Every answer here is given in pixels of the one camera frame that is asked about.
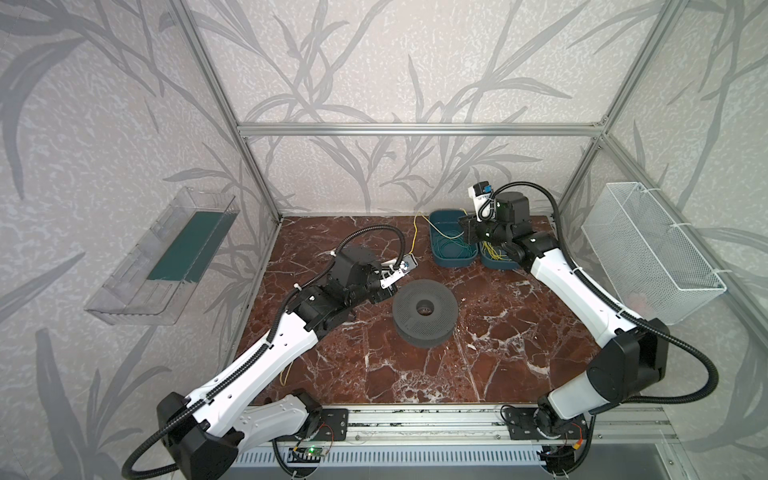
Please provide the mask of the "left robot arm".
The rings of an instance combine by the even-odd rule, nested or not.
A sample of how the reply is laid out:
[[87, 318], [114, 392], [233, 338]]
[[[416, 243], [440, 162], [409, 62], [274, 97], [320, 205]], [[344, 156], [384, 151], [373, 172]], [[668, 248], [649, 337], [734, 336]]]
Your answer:
[[188, 395], [168, 394], [157, 406], [159, 429], [125, 460], [125, 479], [179, 471], [187, 479], [218, 479], [239, 453], [293, 435], [321, 406], [294, 393], [262, 407], [252, 400], [287, 366], [347, 322], [358, 305], [382, 302], [416, 261], [404, 233], [387, 224], [344, 238], [327, 266], [294, 285], [267, 333], [232, 364]]

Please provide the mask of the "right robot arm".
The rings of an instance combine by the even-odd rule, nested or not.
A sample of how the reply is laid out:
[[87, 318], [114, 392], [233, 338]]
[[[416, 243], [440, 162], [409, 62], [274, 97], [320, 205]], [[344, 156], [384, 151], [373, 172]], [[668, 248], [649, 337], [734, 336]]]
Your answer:
[[[459, 221], [468, 244], [487, 242], [546, 285], [576, 315], [599, 345], [585, 371], [540, 397], [535, 407], [504, 407], [510, 427], [560, 439], [571, 425], [625, 403], [688, 404], [711, 395], [719, 385], [712, 360], [671, 335], [659, 319], [647, 320], [627, 308], [572, 259], [558, 234], [537, 232], [530, 220], [524, 182], [498, 189], [478, 182], [468, 189], [474, 211]], [[698, 360], [707, 378], [698, 390], [677, 396], [647, 396], [644, 389], [664, 379], [668, 350], [676, 347]]]

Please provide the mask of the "dark grey foam spool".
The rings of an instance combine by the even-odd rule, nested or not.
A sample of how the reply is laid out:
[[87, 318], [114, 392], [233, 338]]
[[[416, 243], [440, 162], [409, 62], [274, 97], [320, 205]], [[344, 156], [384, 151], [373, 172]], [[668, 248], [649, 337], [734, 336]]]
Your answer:
[[407, 343], [430, 349], [452, 337], [459, 306], [445, 285], [420, 279], [408, 283], [394, 296], [392, 316], [397, 333]]

